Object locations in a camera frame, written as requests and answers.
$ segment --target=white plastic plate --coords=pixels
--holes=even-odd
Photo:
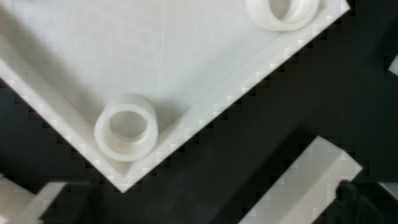
[[[349,10],[345,0],[320,0],[306,26],[269,31],[262,1],[0,1],[0,77],[123,192]],[[290,1],[272,1],[280,15]],[[297,7],[306,1],[292,0]],[[306,16],[288,14],[287,22]],[[127,94],[150,102],[159,128],[152,153],[134,162],[143,155],[113,159],[95,134],[109,102]],[[152,109],[141,112],[152,116]],[[116,122],[120,132],[139,131],[129,124]],[[107,140],[137,149],[146,138]]]

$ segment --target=white rectangular bar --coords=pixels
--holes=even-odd
[[[8,224],[41,224],[41,215],[52,205],[59,192],[66,186],[66,183],[50,183],[33,199],[33,202],[25,205],[25,209],[17,218]]]
[[[319,137],[278,180],[240,224],[312,224],[344,180],[363,167],[347,152]]]

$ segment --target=round hole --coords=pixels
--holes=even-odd
[[[283,19],[290,10],[290,5],[292,5],[292,0],[271,0],[271,10],[278,19]]]
[[[248,0],[249,17],[260,28],[294,31],[312,22],[320,0]]]
[[[130,112],[120,112],[111,118],[111,130],[125,141],[134,141],[146,131],[148,121],[145,117]]]

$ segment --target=black background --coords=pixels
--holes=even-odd
[[[0,171],[33,192],[104,185],[104,223],[235,224],[317,135],[349,151],[358,183],[398,181],[398,1],[352,11],[121,194],[0,83]]]

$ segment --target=plastic grommet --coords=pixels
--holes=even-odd
[[[146,128],[139,136],[121,136],[113,130],[113,118],[120,113],[139,115]],[[125,95],[107,105],[95,126],[95,138],[104,154],[121,162],[132,162],[150,154],[159,141],[159,123],[152,104],[134,95]]]
[[[280,19],[272,11],[271,0],[248,0],[248,12],[256,26],[271,31],[294,31],[312,22],[320,0],[292,0],[287,15]]]

